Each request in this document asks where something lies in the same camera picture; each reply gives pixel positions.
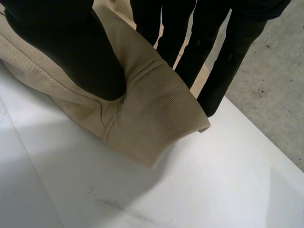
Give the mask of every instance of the white surface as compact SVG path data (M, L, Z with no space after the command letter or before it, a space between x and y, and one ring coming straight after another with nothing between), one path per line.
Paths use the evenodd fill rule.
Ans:
M45 224L27 225L24 211L14 209L6 222L19 217L19 227L51 227L56 216L46 218L44 210L53 204L64 228L304 227L304 174L227 99L209 130L180 140L152 171L107 148L3 65L0 98L0 151L28 153L43 183L32 188L33 207L41 208L34 214ZM14 132L9 139L3 138L6 131ZM1 155L0 163L6 162ZM10 186L14 167L1 165L0 171L7 192L3 211L18 203L9 192L25 174L12 175L17 182ZM26 175L37 179L35 172ZM45 197L41 206L44 189L50 201Z

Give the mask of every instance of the concrete floor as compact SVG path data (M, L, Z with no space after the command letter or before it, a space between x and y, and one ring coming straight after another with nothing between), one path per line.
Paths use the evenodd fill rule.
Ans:
M209 68L226 24L206 61ZM304 171L304 0L292 0L279 18L268 22L226 96Z

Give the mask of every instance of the black pant leg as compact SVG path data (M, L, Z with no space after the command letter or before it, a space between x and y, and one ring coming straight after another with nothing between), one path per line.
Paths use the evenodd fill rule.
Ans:
M196 0L163 0L164 31L158 41L157 51L171 67L185 41L189 18L195 4Z
M189 44L175 69L188 88L192 87L212 50L219 28L229 9L229 5L224 0L198 0Z
M2 0L14 31L55 63L82 89L105 100L126 90L124 72L93 0Z
M162 0L130 0L130 4L136 31L154 46L160 32Z
M266 22L232 11L226 39L198 97L208 117L216 112L250 45L262 33Z

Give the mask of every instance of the black fabric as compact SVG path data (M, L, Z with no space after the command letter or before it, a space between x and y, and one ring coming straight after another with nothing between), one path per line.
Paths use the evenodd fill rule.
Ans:
M289 2L198 0L194 10L192 35L175 69L188 88L192 87L212 50L219 27L232 8L225 42L198 97L198 102L208 117L217 110L250 45L262 33L266 19L279 16Z
M244 17L270 20L279 17L291 0L231 0L230 7Z
M157 51L173 67L184 43L188 22L196 0L130 0L136 30L151 45L157 41L162 24L164 31Z
M13 30L82 89L105 100L126 91L124 72L93 0L0 0Z

